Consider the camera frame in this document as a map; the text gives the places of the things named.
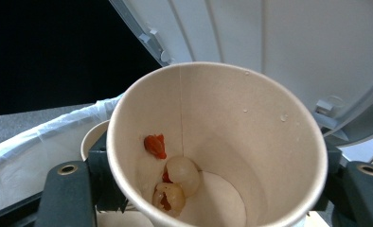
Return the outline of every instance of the plastic bag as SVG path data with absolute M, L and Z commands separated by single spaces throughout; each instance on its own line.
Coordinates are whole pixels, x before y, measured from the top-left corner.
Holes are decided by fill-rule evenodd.
M 110 119 L 122 95 L 64 114 L 0 144 L 0 210 L 43 191 L 48 171 L 81 160 L 80 144 L 95 125 Z

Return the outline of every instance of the white plastic lid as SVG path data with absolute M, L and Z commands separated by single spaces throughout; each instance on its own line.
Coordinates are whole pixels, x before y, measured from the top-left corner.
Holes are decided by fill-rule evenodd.
M 373 1 L 111 2 L 162 65 L 247 67 L 298 96 L 329 143 L 373 135 Z

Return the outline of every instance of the trash bin lid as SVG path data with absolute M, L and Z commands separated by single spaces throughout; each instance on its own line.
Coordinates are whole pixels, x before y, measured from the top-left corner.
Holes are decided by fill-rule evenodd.
M 373 136 L 373 1 L 110 1 L 163 66 L 250 68 L 300 98 L 332 145 Z

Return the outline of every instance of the metal rivet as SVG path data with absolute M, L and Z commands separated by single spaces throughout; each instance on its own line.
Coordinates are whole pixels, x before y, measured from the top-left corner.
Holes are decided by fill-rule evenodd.
M 357 168 L 363 172 L 364 174 L 373 176 L 373 166 L 368 166 L 368 165 L 357 165 Z
M 60 175 L 68 175 L 77 171 L 78 167 L 75 165 L 67 165 L 59 168 L 57 171 Z

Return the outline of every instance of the tomato piece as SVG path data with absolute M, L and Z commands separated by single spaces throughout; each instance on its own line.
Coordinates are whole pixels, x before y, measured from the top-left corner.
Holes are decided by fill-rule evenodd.
M 164 146 L 164 136 L 159 135 L 148 135 L 144 140 L 145 150 L 153 154 L 158 159 L 166 159 L 167 154 Z
M 165 172 L 162 176 L 163 183 L 172 183 L 172 181 L 169 179 L 169 173 Z

